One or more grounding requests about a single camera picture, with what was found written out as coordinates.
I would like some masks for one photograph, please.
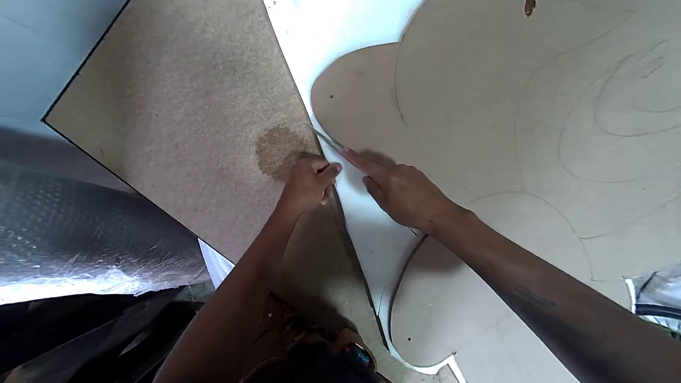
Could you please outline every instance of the hand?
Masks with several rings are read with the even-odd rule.
[[[432,234],[441,219],[466,211],[413,166],[378,164],[372,156],[352,149],[343,154],[367,175],[366,191],[400,225]]]
[[[297,217],[318,204],[326,204],[333,195],[332,184],[340,172],[340,164],[329,164],[320,156],[298,160],[286,180],[276,204],[277,210]]]

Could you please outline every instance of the person's left hand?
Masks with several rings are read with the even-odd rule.
[[[277,209],[300,215],[318,204],[326,204],[333,195],[332,184],[340,172],[340,164],[329,164],[320,156],[298,160],[286,180]]]

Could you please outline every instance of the person's right hand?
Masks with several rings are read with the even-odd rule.
[[[466,211],[413,166],[381,165],[352,149],[345,149],[343,154],[367,175],[366,191],[400,225],[432,234],[443,218]]]

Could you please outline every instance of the stain on board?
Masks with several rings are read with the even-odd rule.
[[[310,142],[290,127],[275,125],[255,144],[258,168],[275,181],[286,182],[296,162],[310,155],[310,148]]]

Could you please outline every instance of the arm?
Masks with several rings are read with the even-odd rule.
[[[235,382],[265,307],[270,281],[298,218],[325,204],[340,164],[301,159],[291,171],[274,212],[215,294],[189,323],[165,360],[156,383]]]
[[[347,150],[396,222],[434,236],[466,262],[580,381],[678,382],[681,345],[449,200],[412,166]]]

